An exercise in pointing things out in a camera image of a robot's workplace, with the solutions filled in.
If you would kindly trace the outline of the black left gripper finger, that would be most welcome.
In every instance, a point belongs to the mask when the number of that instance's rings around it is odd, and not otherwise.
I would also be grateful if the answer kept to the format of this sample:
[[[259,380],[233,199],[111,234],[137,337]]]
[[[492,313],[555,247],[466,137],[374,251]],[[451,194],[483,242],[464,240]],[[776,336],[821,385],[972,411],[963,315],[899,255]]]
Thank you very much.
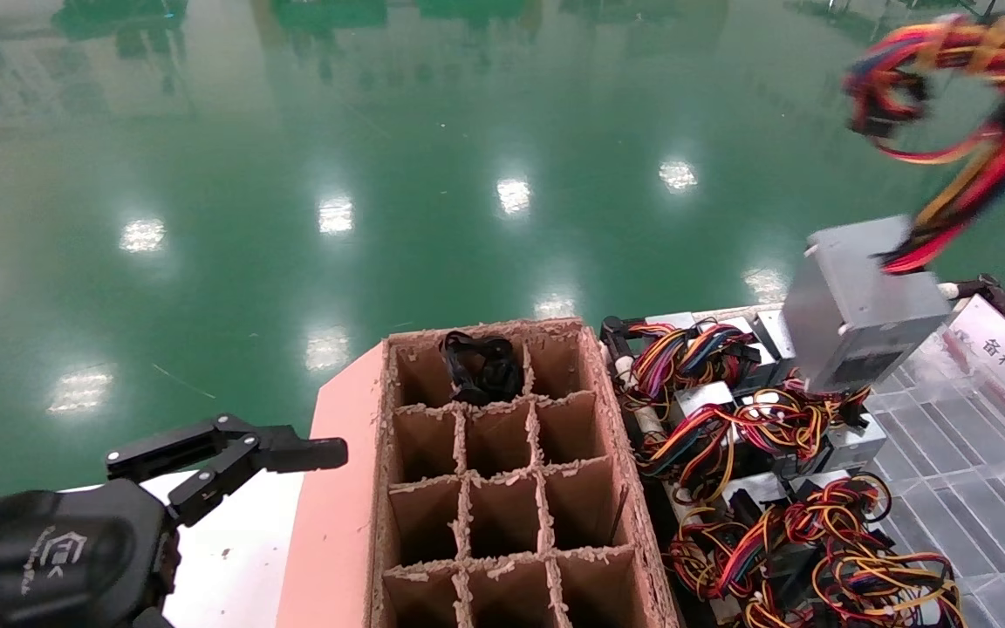
[[[106,457],[106,473],[108,480],[142,484],[194,469],[168,497],[176,524],[192,526],[255,474],[331,470],[342,468],[348,458],[343,438],[303,439],[291,426],[255,427],[234,414],[219,414],[112,450]]]

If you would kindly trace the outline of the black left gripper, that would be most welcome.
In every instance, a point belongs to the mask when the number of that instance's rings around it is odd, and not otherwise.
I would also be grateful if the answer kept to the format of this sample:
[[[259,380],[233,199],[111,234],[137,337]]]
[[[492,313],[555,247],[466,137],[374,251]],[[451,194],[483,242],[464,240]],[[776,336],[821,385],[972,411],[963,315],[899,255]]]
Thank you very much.
[[[0,497],[0,627],[167,627],[178,541],[136,482]]]

